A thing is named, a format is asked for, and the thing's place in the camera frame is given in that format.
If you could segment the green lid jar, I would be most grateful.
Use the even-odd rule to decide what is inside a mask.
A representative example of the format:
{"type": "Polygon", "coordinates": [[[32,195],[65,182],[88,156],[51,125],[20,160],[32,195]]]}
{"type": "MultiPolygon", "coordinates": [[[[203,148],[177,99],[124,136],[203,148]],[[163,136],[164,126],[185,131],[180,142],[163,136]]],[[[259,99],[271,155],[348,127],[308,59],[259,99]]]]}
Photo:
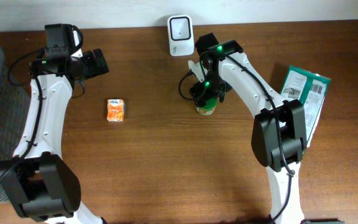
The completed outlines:
{"type": "Polygon", "coordinates": [[[196,106],[196,111],[203,116],[209,116],[215,111],[217,102],[217,97],[210,98],[209,100],[205,101],[203,106],[196,106]]]}

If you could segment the orange tissue pack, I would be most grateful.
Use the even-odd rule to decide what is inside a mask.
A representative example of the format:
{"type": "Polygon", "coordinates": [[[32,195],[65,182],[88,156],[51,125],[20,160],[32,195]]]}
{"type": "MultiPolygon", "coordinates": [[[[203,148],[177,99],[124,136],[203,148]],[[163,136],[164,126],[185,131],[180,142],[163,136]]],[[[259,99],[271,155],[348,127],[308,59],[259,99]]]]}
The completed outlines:
{"type": "Polygon", "coordinates": [[[123,122],[125,114],[125,103],[122,99],[107,100],[107,117],[110,122],[123,122]]]}

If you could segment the green white sponge package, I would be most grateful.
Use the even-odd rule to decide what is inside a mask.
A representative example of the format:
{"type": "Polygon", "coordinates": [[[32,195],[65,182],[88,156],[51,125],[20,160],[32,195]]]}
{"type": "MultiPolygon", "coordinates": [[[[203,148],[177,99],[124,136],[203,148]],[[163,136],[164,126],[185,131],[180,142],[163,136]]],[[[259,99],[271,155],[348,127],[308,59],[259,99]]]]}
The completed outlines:
{"type": "Polygon", "coordinates": [[[299,100],[305,110],[306,143],[310,147],[319,122],[331,79],[317,73],[290,66],[280,94],[292,101],[299,100]]]}

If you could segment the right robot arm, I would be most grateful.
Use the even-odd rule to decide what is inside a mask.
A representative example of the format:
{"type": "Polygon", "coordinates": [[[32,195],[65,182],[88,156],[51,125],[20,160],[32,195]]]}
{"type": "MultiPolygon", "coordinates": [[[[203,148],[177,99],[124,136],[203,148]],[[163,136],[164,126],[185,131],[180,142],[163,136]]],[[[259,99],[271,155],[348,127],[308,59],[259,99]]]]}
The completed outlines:
{"type": "Polygon", "coordinates": [[[235,41],[218,42],[213,33],[195,42],[199,61],[188,62],[198,82],[190,88],[197,108],[223,102],[233,90],[250,111],[254,123],[251,148],[268,175],[272,207],[270,223],[303,223],[299,171],[306,150],[305,109],[287,100],[255,70],[235,41]]]}

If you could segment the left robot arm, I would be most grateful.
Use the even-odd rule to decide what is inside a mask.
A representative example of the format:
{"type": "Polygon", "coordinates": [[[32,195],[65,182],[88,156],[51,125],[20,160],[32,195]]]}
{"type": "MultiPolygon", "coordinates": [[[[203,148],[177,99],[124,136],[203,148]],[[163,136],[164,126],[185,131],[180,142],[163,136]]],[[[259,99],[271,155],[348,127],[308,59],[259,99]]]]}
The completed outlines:
{"type": "Polygon", "coordinates": [[[101,49],[82,52],[71,24],[45,26],[47,44],[29,65],[31,98],[12,159],[0,161],[0,186],[21,218],[45,223],[105,223],[81,201],[80,181],[62,159],[62,133],[75,83],[108,73],[101,49]]]}

